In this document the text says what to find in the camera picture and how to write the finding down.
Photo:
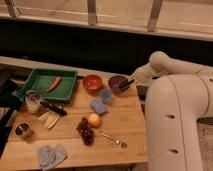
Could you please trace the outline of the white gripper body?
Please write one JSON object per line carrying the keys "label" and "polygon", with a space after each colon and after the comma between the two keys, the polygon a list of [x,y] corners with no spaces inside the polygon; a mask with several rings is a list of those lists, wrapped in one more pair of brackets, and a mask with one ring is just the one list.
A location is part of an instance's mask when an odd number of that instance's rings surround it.
{"label": "white gripper body", "polygon": [[138,67],[130,76],[139,86],[149,86],[152,78],[156,75],[155,71],[149,64]]}

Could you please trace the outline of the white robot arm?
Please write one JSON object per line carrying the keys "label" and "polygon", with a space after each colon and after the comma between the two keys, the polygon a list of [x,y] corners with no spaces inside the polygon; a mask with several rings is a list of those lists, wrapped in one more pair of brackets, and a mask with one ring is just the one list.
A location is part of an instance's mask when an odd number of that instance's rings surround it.
{"label": "white robot arm", "polygon": [[213,67],[156,51],[131,78],[147,88],[148,171],[203,171],[197,120],[213,116]]}

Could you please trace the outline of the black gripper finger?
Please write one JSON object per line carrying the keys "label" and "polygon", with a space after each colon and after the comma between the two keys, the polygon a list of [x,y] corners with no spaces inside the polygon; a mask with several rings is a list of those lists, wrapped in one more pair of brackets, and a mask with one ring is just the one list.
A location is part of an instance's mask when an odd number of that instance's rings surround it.
{"label": "black gripper finger", "polygon": [[125,90],[127,90],[128,88],[130,87],[130,85],[122,85],[122,86],[119,86],[119,89],[120,89],[120,91],[125,91]]}
{"label": "black gripper finger", "polygon": [[131,83],[133,83],[134,80],[135,80],[135,79],[132,79],[132,80],[125,80],[125,81],[123,81],[123,82],[119,85],[119,87],[126,87],[126,86],[130,85]]}

